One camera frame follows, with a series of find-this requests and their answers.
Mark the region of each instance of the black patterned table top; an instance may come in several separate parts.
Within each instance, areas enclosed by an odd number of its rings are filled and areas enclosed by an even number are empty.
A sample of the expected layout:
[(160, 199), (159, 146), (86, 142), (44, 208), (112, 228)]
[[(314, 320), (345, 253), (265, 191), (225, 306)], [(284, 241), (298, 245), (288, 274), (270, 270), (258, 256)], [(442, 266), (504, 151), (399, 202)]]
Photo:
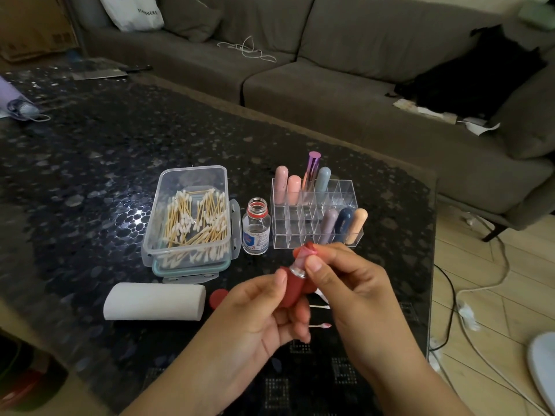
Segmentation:
[[(140, 245), (160, 173), (223, 165), (242, 208), (269, 199), (274, 169), (302, 173), (307, 152), (352, 179), (368, 210), (356, 252), (387, 270), (426, 353), (434, 253), (435, 185), (425, 172), (215, 109), (160, 85), (130, 79), (73, 81), (70, 71), (102, 62), (5, 74), (52, 117), (0, 120), (0, 296), (54, 354), (115, 412), (187, 345), (201, 322), (108, 322), (102, 307), (118, 282), (158, 283)], [(207, 293), (272, 273), (290, 250), (243, 251)], [(311, 303), (322, 304), (316, 296)], [(331, 322), (312, 309), (313, 324)], [(349, 363), (334, 328), (314, 329), (307, 346), (279, 349), (224, 415), (380, 414), (369, 385)]]

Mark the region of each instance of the sofa leg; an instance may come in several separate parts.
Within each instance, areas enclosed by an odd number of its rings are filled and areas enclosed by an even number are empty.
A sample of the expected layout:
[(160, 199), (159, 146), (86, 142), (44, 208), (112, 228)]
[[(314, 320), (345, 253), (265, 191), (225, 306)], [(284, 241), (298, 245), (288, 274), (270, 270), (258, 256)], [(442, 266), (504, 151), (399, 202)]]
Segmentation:
[(503, 225), (503, 224), (499, 224), (499, 223), (494, 223), (493, 224), (493, 229), (491, 230), (491, 232), (489, 232), (483, 239), (483, 242), (489, 242), (492, 239), (494, 239), (496, 236), (498, 236), (501, 232), (503, 232), (505, 229), (507, 229), (507, 226)]

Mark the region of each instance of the cardboard box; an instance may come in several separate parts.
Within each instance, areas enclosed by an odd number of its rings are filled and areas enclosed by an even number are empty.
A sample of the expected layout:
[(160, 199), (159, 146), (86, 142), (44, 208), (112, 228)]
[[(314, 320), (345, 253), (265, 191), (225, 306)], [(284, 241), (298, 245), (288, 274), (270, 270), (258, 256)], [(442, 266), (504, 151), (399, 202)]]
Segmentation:
[(78, 47), (61, 0), (0, 0), (0, 55), (9, 62)]

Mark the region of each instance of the purple metallic lipstick tube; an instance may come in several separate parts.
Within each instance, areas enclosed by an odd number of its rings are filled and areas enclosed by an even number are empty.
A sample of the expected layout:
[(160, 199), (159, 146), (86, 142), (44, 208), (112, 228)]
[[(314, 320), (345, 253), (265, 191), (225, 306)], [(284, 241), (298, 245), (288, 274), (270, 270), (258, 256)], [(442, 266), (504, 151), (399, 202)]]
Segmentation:
[(320, 158), (322, 155), (318, 152), (309, 152), (309, 163), (306, 167), (306, 173), (302, 179), (301, 189), (307, 191), (310, 188), (309, 182), (314, 183), (316, 176), (318, 175), (318, 169), (320, 168)]

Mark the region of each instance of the red lip gloss bottle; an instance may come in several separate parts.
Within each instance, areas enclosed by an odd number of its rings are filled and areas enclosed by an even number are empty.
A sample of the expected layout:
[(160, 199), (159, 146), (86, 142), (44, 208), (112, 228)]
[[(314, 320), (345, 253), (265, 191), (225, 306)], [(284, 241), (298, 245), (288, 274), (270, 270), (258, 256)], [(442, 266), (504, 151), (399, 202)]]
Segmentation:
[(309, 255), (313, 254), (317, 254), (314, 244), (307, 242), (301, 247), (299, 255), (291, 266), (281, 267), (287, 273), (287, 288), (280, 307), (289, 308), (299, 300), (306, 279), (305, 261)]

